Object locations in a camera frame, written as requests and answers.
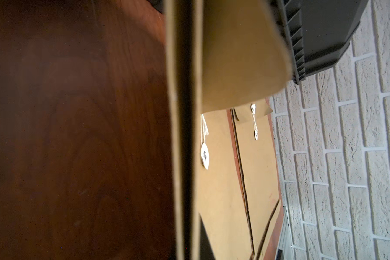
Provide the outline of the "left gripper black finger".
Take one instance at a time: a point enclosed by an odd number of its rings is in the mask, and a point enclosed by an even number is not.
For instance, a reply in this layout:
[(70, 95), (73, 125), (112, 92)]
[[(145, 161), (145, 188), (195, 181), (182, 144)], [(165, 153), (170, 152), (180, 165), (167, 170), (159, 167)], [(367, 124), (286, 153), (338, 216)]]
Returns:
[(201, 216), (200, 216), (200, 245), (199, 246), (200, 246), (199, 248), (200, 260), (215, 260), (215, 256)]

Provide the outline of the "brown kraft file bag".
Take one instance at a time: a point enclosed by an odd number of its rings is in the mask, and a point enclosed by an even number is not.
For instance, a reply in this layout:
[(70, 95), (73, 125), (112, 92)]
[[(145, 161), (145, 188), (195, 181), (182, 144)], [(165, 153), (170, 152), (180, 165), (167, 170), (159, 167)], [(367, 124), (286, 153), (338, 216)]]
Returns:
[[(233, 110), (284, 89), (291, 57), (269, 1), (163, 6), (177, 258), (199, 260), (201, 216), (216, 260), (254, 260)], [(274, 258), (280, 200), (268, 246)]]
[(233, 110), (255, 260), (274, 258), (268, 246), (281, 207), (271, 112), (266, 100)]

